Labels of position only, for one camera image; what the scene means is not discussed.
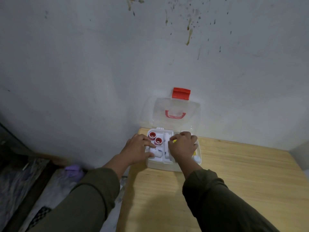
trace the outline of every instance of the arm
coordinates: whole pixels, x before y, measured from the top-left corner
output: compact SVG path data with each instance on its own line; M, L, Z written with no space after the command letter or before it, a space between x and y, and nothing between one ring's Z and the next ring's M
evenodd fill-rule
M191 156L196 136L182 132L169 141L171 155L178 162L185 182L182 193L202 231L278 231L266 218L234 194L211 170L202 169Z
M30 232L100 231L120 190L119 179L131 165L153 156L144 146L155 145L135 134L102 168L89 171L71 193Z

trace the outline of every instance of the yellow item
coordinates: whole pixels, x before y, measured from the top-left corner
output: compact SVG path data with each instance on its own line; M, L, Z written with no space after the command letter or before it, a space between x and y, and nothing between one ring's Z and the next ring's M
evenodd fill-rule
M175 139L173 142L177 141L177 139ZM196 156L196 152L193 153L193 156Z

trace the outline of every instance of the olive green sleeve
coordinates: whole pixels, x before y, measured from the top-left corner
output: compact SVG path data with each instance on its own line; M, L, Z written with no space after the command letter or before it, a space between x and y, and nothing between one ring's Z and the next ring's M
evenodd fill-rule
M278 232L211 170L192 172L183 184L182 193L202 231Z
M112 169L91 170L55 209L29 231L100 231L115 206L119 190L119 180Z

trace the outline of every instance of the hand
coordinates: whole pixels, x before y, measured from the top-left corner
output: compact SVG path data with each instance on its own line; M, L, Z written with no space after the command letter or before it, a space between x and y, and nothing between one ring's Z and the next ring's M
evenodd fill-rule
M154 157L153 153L145 152L145 146L156 148L156 146L151 143L151 140L144 134L134 134L134 136L127 141L119 155L125 158L129 165L145 161L149 157Z
M178 162L180 159L191 159L198 145L195 144L197 136L191 135L190 132L181 132L170 138L168 148L171 155Z

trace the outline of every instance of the wooden table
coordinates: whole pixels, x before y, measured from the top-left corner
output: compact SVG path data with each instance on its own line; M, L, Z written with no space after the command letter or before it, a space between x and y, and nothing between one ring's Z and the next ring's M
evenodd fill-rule
M281 232L309 231L309 184L287 151L198 140L204 169L215 171ZM181 193L183 182L182 173L131 166L117 231L201 231Z

